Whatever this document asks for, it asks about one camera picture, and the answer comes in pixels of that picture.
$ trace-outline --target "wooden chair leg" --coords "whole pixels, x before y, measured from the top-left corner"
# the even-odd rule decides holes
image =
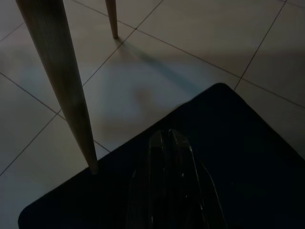
[[[118,39],[118,22],[116,20],[116,3],[115,0],[105,0],[107,12],[109,16],[112,36],[114,39]]]
[[[93,173],[98,165],[62,0],[16,0],[62,111]]]

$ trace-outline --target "floor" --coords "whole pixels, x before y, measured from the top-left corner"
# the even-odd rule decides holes
[[[64,0],[102,158],[217,82],[305,158],[305,0]],[[86,168],[13,0],[0,0],[0,228]]]

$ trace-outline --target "dark floor mat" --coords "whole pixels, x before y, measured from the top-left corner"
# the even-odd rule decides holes
[[[27,206],[20,229],[123,229],[138,154],[158,129],[183,133],[211,174],[228,228],[305,228],[305,162],[236,93],[216,84]]]

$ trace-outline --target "black rug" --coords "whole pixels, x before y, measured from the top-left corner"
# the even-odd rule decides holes
[[[228,228],[305,228],[305,162],[235,92],[216,84],[27,206],[20,229],[123,229],[138,155],[158,129],[183,133],[211,174]]]

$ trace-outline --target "white tile floor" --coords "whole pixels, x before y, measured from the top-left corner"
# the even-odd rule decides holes
[[[98,158],[216,82],[305,158],[305,0],[117,0],[123,44],[103,0],[64,4]],[[0,228],[15,229],[86,163],[13,0],[0,0],[0,88]]]

